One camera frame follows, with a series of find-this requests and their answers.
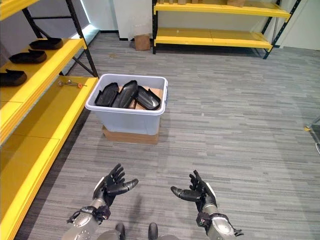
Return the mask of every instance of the baseboard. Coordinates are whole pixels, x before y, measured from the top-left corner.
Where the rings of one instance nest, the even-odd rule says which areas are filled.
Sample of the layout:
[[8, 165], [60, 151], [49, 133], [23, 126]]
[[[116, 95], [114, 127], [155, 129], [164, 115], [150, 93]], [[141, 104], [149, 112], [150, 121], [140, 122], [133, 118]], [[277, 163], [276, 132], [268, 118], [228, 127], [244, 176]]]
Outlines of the baseboard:
[[102, 34], [118, 34], [119, 30], [100, 30]]

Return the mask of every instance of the white wall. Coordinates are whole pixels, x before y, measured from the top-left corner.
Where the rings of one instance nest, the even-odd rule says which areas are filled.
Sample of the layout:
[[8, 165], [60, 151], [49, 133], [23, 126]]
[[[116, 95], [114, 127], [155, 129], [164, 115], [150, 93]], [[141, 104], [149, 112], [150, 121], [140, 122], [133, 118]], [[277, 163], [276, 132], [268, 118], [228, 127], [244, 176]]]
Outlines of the white wall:
[[113, 0], [82, 0], [89, 22], [102, 31], [118, 30]]
[[146, 24], [146, 33], [152, 33], [151, 0], [113, 0], [113, 3], [120, 38], [132, 38], [135, 25]]
[[293, 15], [291, 25], [279, 40], [286, 47], [320, 50], [320, 0], [301, 1], [302, 11]]

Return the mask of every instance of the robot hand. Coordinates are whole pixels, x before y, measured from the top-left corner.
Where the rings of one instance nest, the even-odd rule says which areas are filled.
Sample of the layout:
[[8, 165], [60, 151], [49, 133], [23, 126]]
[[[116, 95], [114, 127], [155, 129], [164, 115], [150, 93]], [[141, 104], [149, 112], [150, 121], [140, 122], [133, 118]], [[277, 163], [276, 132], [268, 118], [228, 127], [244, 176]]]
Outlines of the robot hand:
[[118, 163], [107, 176], [102, 177], [94, 188], [92, 199], [104, 199], [105, 203], [108, 205], [108, 207], [110, 207], [114, 202], [116, 195], [125, 193], [125, 191], [118, 194], [110, 194], [110, 191], [108, 193], [108, 190], [119, 188], [120, 184], [123, 184], [125, 182], [125, 172], [123, 170], [124, 168], [120, 163]]
[[97, 183], [93, 200], [89, 206], [76, 211], [68, 220], [71, 228], [63, 235], [62, 240], [89, 239], [103, 220], [111, 215], [109, 207], [116, 195], [124, 194], [138, 184], [138, 179], [125, 182], [124, 168], [117, 164], [113, 170]]
[[207, 236], [212, 240], [233, 240], [243, 235], [241, 229], [235, 229], [227, 215], [219, 213], [216, 194], [209, 183], [204, 182], [197, 170], [190, 174], [191, 185], [189, 189], [171, 187], [174, 195], [182, 200], [195, 202], [198, 216], [196, 223], [199, 227], [205, 228]]
[[204, 205], [209, 203], [212, 203], [216, 207], [218, 207], [216, 202], [216, 194], [209, 183], [202, 181], [197, 170], [194, 170], [193, 173], [194, 175], [189, 175], [191, 182], [191, 185], [189, 187], [191, 190], [180, 189], [172, 186], [171, 191], [173, 192], [173, 194], [182, 200], [195, 202], [198, 212], [201, 212]]

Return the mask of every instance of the cardboard box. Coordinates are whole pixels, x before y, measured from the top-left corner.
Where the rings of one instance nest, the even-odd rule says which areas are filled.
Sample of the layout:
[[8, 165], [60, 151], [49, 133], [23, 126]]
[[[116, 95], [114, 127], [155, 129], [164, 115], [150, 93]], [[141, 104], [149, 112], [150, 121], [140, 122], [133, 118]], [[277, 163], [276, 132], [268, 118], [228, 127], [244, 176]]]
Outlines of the cardboard box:
[[178, 0], [178, 4], [181, 4], [181, 5], [187, 4], [187, 0]]
[[246, 0], [227, 0], [226, 4], [235, 6], [235, 7], [243, 7]]
[[134, 45], [137, 51], [150, 50], [149, 34], [134, 36]]

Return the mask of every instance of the clear plastic bin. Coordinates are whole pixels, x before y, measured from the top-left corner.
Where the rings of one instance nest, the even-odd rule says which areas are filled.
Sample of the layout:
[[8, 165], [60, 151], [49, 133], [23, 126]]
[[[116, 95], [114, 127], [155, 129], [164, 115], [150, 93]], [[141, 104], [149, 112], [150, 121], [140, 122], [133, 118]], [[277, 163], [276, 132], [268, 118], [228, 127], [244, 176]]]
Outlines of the clear plastic bin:
[[[95, 105], [99, 90], [102, 91], [110, 83], [118, 83], [119, 86], [123, 86], [131, 80], [136, 80], [140, 86], [163, 90], [161, 105], [158, 110], [138, 110]], [[156, 135], [159, 130], [160, 117], [166, 109], [167, 90], [168, 81], [161, 76], [104, 74], [100, 77], [86, 101], [85, 108], [93, 111], [110, 132]]]

